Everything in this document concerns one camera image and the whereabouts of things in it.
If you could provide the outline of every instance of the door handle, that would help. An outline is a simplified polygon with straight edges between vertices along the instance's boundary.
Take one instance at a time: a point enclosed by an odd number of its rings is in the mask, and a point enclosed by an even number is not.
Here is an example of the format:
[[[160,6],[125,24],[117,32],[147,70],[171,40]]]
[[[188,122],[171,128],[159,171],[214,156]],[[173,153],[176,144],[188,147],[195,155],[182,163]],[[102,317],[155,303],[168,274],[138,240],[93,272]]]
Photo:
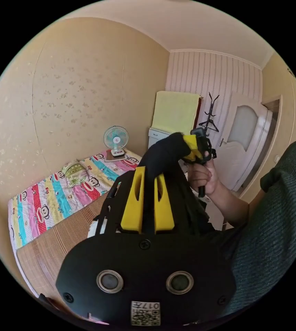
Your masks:
[[[226,142],[226,141],[224,141],[224,138],[222,138],[222,139],[220,140],[220,142],[219,142],[218,146],[220,147],[220,146],[222,145],[222,143],[224,143],[224,144],[227,144],[227,142]]]

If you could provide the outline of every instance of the bamboo mat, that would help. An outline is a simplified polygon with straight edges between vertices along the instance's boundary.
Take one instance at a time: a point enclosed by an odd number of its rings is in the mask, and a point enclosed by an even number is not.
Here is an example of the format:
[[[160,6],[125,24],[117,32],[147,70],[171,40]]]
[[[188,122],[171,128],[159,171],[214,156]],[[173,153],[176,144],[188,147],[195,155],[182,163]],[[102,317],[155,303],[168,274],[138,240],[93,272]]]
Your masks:
[[[100,213],[105,198],[106,194],[17,250],[19,263],[36,292],[64,308],[67,306],[55,286],[59,269],[66,254],[87,239],[89,227]]]

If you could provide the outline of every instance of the colorful bedspread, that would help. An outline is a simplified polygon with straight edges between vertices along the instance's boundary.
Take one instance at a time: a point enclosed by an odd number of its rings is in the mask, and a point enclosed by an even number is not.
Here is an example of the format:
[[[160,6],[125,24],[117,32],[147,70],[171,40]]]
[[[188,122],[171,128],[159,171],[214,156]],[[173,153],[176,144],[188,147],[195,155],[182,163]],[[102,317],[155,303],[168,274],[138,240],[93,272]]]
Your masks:
[[[104,162],[106,152],[81,160],[89,180],[68,187],[61,171],[45,178],[12,198],[8,203],[9,231],[14,249],[18,249],[55,224],[87,206],[109,191],[115,179],[134,170],[140,157],[126,151],[126,160]]]

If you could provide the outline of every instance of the frosted glass window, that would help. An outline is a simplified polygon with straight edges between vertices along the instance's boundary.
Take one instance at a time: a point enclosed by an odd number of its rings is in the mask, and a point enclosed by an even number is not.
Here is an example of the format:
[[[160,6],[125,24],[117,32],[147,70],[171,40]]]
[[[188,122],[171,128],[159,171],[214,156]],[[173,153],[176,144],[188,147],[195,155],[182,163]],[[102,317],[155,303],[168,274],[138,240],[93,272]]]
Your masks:
[[[238,106],[228,142],[237,141],[247,151],[253,137],[258,116],[249,106]]]

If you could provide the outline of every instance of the yellow towel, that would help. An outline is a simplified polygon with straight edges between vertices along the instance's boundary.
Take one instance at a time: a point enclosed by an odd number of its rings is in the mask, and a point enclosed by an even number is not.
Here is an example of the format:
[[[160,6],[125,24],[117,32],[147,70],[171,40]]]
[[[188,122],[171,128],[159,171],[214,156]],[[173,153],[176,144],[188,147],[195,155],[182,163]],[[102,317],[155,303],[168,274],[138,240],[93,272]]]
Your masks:
[[[152,127],[170,133],[190,134],[199,98],[200,95],[194,93],[157,92]]]

